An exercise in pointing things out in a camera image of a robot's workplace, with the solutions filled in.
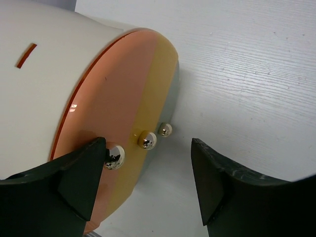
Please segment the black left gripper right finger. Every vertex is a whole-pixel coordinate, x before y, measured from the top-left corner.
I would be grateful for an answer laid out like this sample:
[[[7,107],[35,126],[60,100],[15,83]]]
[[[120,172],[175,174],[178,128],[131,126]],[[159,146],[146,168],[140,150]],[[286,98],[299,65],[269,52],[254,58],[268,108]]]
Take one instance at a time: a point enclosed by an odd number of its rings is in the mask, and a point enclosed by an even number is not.
[[[289,182],[252,170],[194,138],[191,161],[211,237],[313,237],[316,178]]]

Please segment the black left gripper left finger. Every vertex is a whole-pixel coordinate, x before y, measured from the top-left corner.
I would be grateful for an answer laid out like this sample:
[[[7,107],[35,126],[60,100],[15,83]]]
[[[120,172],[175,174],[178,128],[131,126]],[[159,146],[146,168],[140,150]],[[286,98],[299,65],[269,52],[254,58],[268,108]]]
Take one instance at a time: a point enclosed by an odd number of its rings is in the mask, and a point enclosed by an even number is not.
[[[0,182],[2,237],[81,237],[106,159],[106,140]]]

